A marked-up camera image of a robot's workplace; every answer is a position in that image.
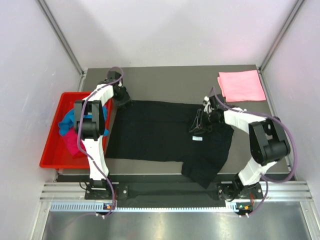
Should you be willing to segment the black t shirt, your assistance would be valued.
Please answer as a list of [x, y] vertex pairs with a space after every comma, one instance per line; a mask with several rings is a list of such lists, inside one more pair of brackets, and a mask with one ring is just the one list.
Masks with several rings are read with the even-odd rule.
[[208, 188], [225, 165], [234, 130], [215, 123], [201, 135], [190, 132], [197, 104], [135, 100], [119, 108], [106, 157], [110, 159], [181, 162], [181, 174]]

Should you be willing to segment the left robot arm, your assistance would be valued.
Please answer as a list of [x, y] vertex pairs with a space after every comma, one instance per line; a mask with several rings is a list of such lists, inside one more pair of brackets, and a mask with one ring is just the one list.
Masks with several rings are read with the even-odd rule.
[[76, 144], [89, 162], [89, 184], [96, 188], [102, 198], [109, 198], [114, 191], [108, 179], [109, 169], [105, 162], [103, 137], [107, 115], [103, 106], [112, 100], [118, 108], [132, 103], [132, 99], [123, 85], [124, 71], [112, 67], [106, 79], [99, 82], [95, 89], [85, 98], [74, 102], [73, 127], [77, 134]]

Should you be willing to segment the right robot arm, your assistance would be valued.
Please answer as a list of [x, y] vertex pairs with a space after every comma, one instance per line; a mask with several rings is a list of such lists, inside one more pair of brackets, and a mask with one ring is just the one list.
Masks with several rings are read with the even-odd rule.
[[279, 118], [229, 105], [222, 94], [215, 94], [204, 98], [203, 108], [197, 110], [189, 131], [201, 135], [220, 124], [235, 127], [249, 136], [251, 157], [232, 180], [233, 193], [245, 198], [269, 168], [291, 153], [285, 129]]

